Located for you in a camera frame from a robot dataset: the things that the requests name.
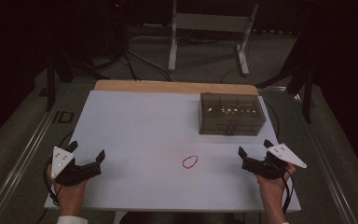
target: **white tabletop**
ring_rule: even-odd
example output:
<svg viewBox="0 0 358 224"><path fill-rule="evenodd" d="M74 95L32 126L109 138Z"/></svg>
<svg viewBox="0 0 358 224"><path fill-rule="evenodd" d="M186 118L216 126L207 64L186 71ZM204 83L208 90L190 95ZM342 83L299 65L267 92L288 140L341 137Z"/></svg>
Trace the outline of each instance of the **white tabletop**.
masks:
<svg viewBox="0 0 358 224"><path fill-rule="evenodd" d="M277 144L267 109L258 136L200 135L199 94L92 91L72 141L76 164L106 158L87 187L84 207L136 211L262 211L255 176L241 169L239 146L264 160ZM182 162L196 155L186 169ZM48 198L45 206L55 207ZM289 211L300 210L296 193Z"/></svg>

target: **hand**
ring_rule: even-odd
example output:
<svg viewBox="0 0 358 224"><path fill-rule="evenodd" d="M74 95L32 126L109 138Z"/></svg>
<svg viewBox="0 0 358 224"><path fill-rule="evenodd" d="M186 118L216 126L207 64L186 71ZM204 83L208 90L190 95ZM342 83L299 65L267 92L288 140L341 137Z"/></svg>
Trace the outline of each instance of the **hand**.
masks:
<svg viewBox="0 0 358 224"><path fill-rule="evenodd" d="M292 175L296 171L296 167L287 163L287 171ZM287 181L290 175L284 173L284 179ZM285 190L283 181L278 179L266 179L261 175L257 175L257 182L260 187L260 196L263 201L264 209L266 209L269 223L283 223L286 221L282 210L282 197Z"/></svg>
<svg viewBox="0 0 358 224"><path fill-rule="evenodd" d="M62 186L51 179L51 164L48 166L48 179L54 186L60 206L60 216L78 217L83 203L87 180L73 186Z"/></svg>

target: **sleeve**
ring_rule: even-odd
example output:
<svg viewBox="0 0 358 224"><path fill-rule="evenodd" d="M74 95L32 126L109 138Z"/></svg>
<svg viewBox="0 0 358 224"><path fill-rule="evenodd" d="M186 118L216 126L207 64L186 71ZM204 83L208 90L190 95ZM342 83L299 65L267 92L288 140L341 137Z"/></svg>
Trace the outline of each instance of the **sleeve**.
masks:
<svg viewBox="0 0 358 224"><path fill-rule="evenodd" d="M82 217L62 216L58 217L57 224L88 224L89 222Z"/></svg>

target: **wooden edge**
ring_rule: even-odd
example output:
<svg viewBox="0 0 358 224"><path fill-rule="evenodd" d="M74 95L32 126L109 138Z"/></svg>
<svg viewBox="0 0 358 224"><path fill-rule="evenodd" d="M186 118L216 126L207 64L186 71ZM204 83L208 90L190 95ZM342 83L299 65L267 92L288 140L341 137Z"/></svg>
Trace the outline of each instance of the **wooden edge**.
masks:
<svg viewBox="0 0 358 224"><path fill-rule="evenodd" d="M257 88L251 85L133 80L99 80L95 84L94 90L171 92L192 94L198 94L201 92L213 92L258 95Z"/></svg>

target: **rubber band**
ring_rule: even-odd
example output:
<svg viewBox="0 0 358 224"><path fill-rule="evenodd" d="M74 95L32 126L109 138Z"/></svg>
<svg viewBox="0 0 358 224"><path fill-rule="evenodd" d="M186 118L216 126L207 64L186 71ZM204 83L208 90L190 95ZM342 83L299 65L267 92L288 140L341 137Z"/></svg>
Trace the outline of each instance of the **rubber band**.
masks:
<svg viewBox="0 0 358 224"><path fill-rule="evenodd" d="M185 165L185 162L188 160L188 159L191 159L191 158L193 158L193 157L195 157L196 158L196 160L194 161L194 163L192 164L192 165ZM185 167L186 169L190 169L191 167L193 167L196 163L197 163L197 161L199 160L199 157L198 156L196 156L196 155L193 155L193 156L190 156L190 157L187 157L187 158L185 158L183 161L182 161L182 165L183 165L183 167Z"/></svg>

